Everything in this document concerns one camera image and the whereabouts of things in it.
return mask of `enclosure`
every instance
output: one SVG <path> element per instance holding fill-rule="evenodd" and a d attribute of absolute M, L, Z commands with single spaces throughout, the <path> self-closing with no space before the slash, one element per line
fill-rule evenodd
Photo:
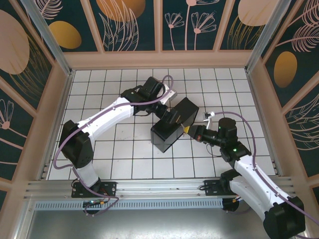
<path fill-rule="evenodd" d="M 254 211 L 227 214 L 227 195 L 199 190 L 231 169 L 219 148 L 185 134 L 162 153 L 155 114 L 94 142 L 93 168 L 116 183 L 117 206 L 90 218 L 90 199 L 71 197 L 76 175 L 53 166 L 64 124 L 166 75 L 177 92 L 168 109 L 187 97 L 194 125 L 204 112 L 241 115 L 254 137 L 231 114 L 210 129 L 234 119 L 260 168 L 319 220 L 318 16 L 318 0 L 1 1 L 0 238 L 269 238 Z M 58 166 L 69 163 L 59 154 Z M 306 226 L 300 235 L 319 237 Z"/>

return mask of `white arm segment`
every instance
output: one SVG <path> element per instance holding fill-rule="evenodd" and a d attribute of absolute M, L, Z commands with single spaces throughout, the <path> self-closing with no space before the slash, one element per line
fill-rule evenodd
<path fill-rule="evenodd" d="M 92 118 L 95 116 L 101 114 L 102 112 L 106 111 L 109 108 L 112 108 L 116 105 L 122 104 L 122 103 L 129 103 L 129 101 L 125 98 L 118 97 L 117 100 L 112 103 L 110 106 L 106 107 L 102 111 L 98 112 L 97 114 L 89 117 L 88 119 L 82 120 L 78 122 L 78 127 L 81 127 L 85 125 L 88 121 L 90 121 Z M 94 142 L 97 140 L 97 138 L 103 134 L 105 131 L 107 131 L 109 128 L 112 126 L 116 125 L 118 122 L 129 118 L 133 115 L 134 113 L 134 107 L 132 106 L 122 106 L 118 107 L 105 115 L 99 117 L 95 121 L 93 121 L 89 126 L 84 128 L 82 131 L 84 133 L 89 133 L 89 138 L 92 143 L 92 148 L 94 148 Z"/>
<path fill-rule="evenodd" d="M 273 188 L 283 197 L 289 197 L 257 164 L 256 167 Z M 265 211 L 269 211 L 274 206 L 274 203 L 281 204 L 284 202 L 258 176 L 253 166 L 252 156 L 245 155 L 239 161 L 236 161 L 235 170 L 242 176 L 230 181 L 231 190 L 246 201 L 262 220 L 265 219 Z"/>

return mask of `black box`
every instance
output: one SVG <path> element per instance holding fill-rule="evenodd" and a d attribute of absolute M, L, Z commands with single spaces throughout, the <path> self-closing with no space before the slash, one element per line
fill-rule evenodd
<path fill-rule="evenodd" d="M 199 108 L 187 97 L 181 100 L 174 108 L 180 114 L 181 123 L 167 123 L 159 120 L 151 128 L 151 142 L 161 152 L 165 152 L 183 135 L 183 127 L 194 123 Z"/>

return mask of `grid floor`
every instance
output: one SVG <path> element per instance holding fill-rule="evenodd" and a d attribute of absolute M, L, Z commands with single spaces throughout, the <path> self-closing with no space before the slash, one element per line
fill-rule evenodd
<path fill-rule="evenodd" d="M 275 175 L 255 103 L 241 68 L 210 69 L 138 69 L 138 70 L 88 70 L 77 71 L 72 83 L 68 103 L 56 142 L 57 150 L 63 124 L 68 120 L 78 122 L 99 112 L 113 103 L 122 91 L 142 85 L 149 76 L 161 80 L 170 74 L 174 78 L 177 97 L 170 102 L 174 107 L 184 97 L 199 106 L 195 124 L 202 122 L 203 112 L 231 111 L 249 121 L 256 136 L 257 163 L 268 175 Z M 217 130 L 215 116 L 211 129 Z M 225 115 L 237 121 L 238 137 L 251 151 L 251 134 L 239 117 Z M 93 166 L 101 179 L 152 179 L 152 178 L 201 178 L 218 177 L 231 169 L 221 157 L 214 157 L 206 145 L 189 136 L 182 136 L 165 153 L 151 144 L 151 127 L 159 119 L 131 117 L 115 125 L 95 142 Z M 210 148 L 213 155 L 220 155 L 217 147 Z M 68 164 L 61 153 L 58 165 Z M 46 179 L 75 179 L 70 168 L 55 170 L 52 160 Z"/>

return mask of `yellow object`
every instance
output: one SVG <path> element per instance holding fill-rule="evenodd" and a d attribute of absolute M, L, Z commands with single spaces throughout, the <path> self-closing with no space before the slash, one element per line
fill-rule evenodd
<path fill-rule="evenodd" d="M 247 26 L 262 26 L 268 22 L 278 0 L 241 0 L 238 5 L 240 21 Z"/>
<path fill-rule="evenodd" d="M 114 21 L 123 22 L 129 18 L 124 20 L 125 8 L 122 1 L 128 10 L 128 14 L 130 14 L 131 9 L 135 17 L 138 18 L 144 12 L 145 0 L 96 0 L 96 3 L 105 16 Z"/>
<path fill-rule="evenodd" d="M 274 78 L 280 88 L 287 87 L 294 79 L 297 71 L 297 59 L 289 51 L 281 53 L 275 63 Z"/>
<path fill-rule="evenodd" d="M 17 75 L 28 65 L 30 46 L 28 35 L 10 14 L 0 10 L 0 69 Z"/>
<path fill-rule="evenodd" d="M 184 128 L 184 133 L 188 133 L 188 131 L 189 131 L 189 126 Z"/>
<path fill-rule="evenodd" d="M 65 21 L 55 21 L 50 24 L 49 28 L 59 46 L 75 49 L 82 43 L 78 30 Z"/>

